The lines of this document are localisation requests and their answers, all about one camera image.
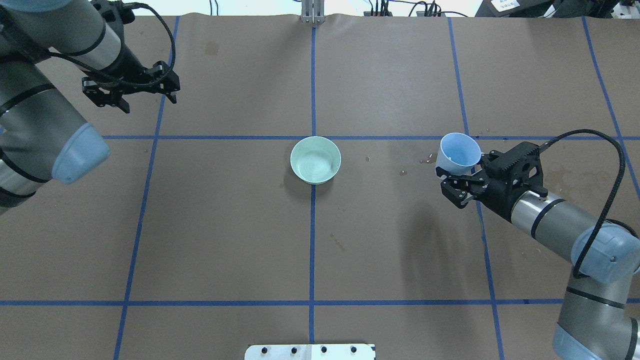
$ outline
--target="white plate with holes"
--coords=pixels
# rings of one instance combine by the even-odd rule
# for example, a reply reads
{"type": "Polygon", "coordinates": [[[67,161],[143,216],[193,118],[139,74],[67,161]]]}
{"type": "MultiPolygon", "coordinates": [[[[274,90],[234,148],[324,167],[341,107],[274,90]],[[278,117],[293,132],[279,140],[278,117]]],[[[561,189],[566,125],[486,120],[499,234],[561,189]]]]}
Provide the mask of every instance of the white plate with holes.
{"type": "Polygon", "coordinates": [[[244,360],[376,360],[370,344],[252,345],[244,360]]]}

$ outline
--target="white bracket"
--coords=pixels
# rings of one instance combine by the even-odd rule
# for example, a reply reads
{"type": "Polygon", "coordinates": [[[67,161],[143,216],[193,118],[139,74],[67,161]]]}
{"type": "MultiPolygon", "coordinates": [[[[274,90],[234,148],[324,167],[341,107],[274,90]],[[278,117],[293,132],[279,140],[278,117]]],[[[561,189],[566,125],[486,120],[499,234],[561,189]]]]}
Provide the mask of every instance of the white bracket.
{"type": "Polygon", "coordinates": [[[322,24],[324,22],[324,0],[302,0],[302,16],[300,19],[307,24],[322,24]]]}
{"type": "Polygon", "coordinates": [[[370,344],[253,345],[244,360],[376,360],[370,344]]]}

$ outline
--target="light green bowl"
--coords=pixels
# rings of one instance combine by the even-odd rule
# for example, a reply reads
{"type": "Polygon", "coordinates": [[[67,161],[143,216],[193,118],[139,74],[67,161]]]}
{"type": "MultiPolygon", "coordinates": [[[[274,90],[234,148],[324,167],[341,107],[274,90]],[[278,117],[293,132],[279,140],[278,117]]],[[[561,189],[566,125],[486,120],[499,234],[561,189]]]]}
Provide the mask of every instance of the light green bowl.
{"type": "Polygon", "coordinates": [[[312,185],[329,181],[340,169],[341,161],[338,147],[322,136],[304,138],[291,151],[293,172],[312,185]]]}

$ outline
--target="sticker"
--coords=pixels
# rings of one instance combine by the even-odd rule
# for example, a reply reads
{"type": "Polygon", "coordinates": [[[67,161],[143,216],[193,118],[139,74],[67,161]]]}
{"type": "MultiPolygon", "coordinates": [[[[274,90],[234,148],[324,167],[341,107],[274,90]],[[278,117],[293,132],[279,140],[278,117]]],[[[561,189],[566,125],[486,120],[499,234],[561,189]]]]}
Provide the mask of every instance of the sticker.
{"type": "Polygon", "coordinates": [[[491,0],[491,4],[498,12],[505,12],[520,6],[517,0],[491,0]]]}

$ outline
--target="blue joint cap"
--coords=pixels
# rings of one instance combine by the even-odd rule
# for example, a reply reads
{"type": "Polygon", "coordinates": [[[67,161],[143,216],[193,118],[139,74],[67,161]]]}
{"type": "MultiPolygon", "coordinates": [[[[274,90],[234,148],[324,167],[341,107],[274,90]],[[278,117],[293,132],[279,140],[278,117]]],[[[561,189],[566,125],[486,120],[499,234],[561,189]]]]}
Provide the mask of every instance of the blue joint cap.
{"type": "Polygon", "coordinates": [[[67,141],[53,164],[51,176],[71,184],[95,169],[111,155],[111,150],[93,125],[82,125],[67,141]]]}
{"type": "Polygon", "coordinates": [[[602,360],[558,324],[554,334],[554,351],[563,360],[602,360]]]}
{"type": "Polygon", "coordinates": [[[19,12],[41,13],[63,8],[72,0],[0,0],[0,5],[19,12]]]}
{"type": "MultiPolygon", "coordinates": [[[[593,228],[585,230],[573,244],[571,262],[574,265],[593,228]]],[[[580,266],[580,272],[610,284],[637,272],[639,265],[640,241],[621,226],[604,223],[580,266]]]]}

